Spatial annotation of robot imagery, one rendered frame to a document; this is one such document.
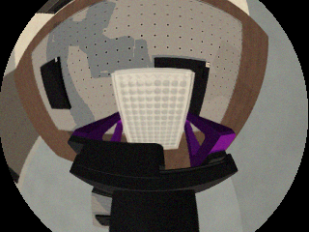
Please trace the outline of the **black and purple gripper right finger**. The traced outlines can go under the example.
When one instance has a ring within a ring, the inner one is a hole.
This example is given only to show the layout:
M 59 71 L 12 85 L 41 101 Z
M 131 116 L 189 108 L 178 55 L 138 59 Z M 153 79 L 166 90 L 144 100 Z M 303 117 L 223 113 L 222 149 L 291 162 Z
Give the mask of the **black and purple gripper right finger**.
M 201 146 L 190 123 L 205 135 Z M 189 111 L 184 124 L 184 132 L 191 167 L 200 165 L 209 154 L 225 151 L 236 137 L 232 129 Z

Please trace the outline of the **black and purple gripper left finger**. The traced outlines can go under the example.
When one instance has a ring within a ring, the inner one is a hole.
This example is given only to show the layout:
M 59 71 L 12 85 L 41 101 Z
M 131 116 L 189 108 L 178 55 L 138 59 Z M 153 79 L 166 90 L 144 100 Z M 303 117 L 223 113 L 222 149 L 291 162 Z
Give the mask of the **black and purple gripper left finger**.
M 118 122 L 118 123 L 117 123 Z M 82 136 L 89 139 L 98 139 L 102 140 L 102 136 L 115 124 L 116 128 L 114 133 L 110 139 L 110 141 L 118 141 L 121 142 L 122 132 L 123 132 L 123 125 L 121 122 L 121 117 L 119 111 L 105 117 L 103 119 L 97 120 L 91 124 L 83 126 L 79 129 L 76 129 L 72 135 Z

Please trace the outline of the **white well plate lid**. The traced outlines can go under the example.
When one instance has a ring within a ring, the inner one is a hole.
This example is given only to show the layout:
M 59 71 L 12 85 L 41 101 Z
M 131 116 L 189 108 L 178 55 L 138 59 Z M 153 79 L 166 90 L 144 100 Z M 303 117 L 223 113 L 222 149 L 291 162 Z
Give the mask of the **white well plate lid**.
M 178 149 L 195 72 L 144 69 L 112 72 L 111 77 L 126 141 Z

